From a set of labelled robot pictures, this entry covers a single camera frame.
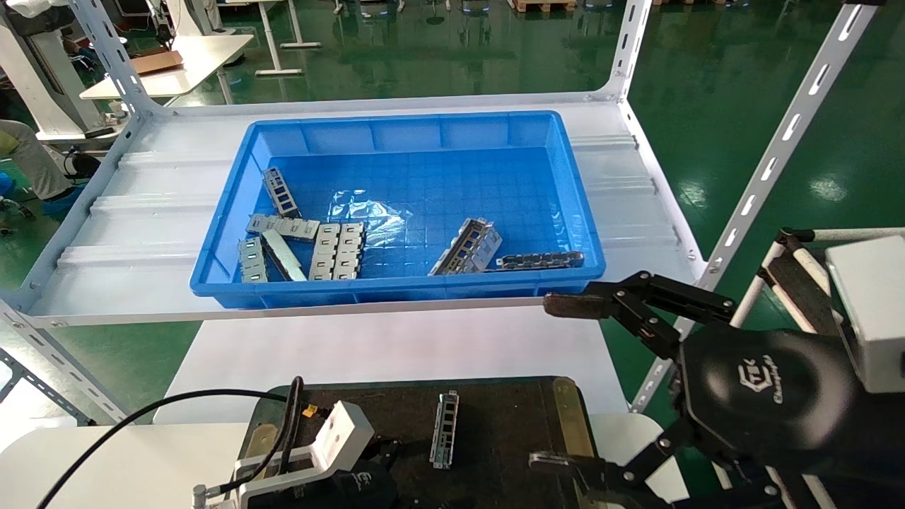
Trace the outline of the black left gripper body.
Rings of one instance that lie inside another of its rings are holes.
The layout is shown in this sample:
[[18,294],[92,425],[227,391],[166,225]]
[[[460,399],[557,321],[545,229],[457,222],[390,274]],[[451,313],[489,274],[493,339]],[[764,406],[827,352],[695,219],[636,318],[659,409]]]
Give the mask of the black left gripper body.
[[255,496],[249,508],[394,508],[399,493],[387,467],[359,460],[350,471]]

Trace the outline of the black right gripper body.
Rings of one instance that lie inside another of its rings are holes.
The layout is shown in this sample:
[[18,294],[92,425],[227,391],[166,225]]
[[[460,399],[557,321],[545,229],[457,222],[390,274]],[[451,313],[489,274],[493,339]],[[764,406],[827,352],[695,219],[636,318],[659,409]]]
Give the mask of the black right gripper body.
[[840,338],[703,328],[678,362],[689,415],[730,450],[809,476],[903,481],[903,395],[864,389]]

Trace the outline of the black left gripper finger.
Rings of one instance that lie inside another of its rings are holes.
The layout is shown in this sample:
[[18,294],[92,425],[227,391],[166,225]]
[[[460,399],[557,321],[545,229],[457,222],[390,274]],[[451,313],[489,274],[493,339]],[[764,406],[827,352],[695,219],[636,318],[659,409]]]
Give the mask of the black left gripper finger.
[[405,441],[399,438],[376,437],[371,443],[374,455],[371,461],[380,464],[385,469],[391,469],[398,460],[411,457],[427,458],[432,451],[432,441],[421,439]]

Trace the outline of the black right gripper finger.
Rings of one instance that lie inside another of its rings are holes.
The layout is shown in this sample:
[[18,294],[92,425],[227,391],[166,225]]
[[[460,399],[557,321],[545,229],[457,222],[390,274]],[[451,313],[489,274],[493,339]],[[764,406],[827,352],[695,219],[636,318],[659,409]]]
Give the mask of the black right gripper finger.
[[780,505],[780,489],[763,480],[698,498],[666,501],[657,496],[647,480],[676,451],[692,445],[699,437],[697,426],[677,420],[626,466],[585,455],[535,452],[530,455],[530,468],[572,479],[582,495],[592,502],[615,503],[624,508],[776,508]]
[[548,293],[543,306],[554,317],[613,319],[662,360],[676,360],[681,332],[659,310],[695,323],[729,323],[737,309],[726,296],[647,271],[615,283],[592,281],[577,294]]

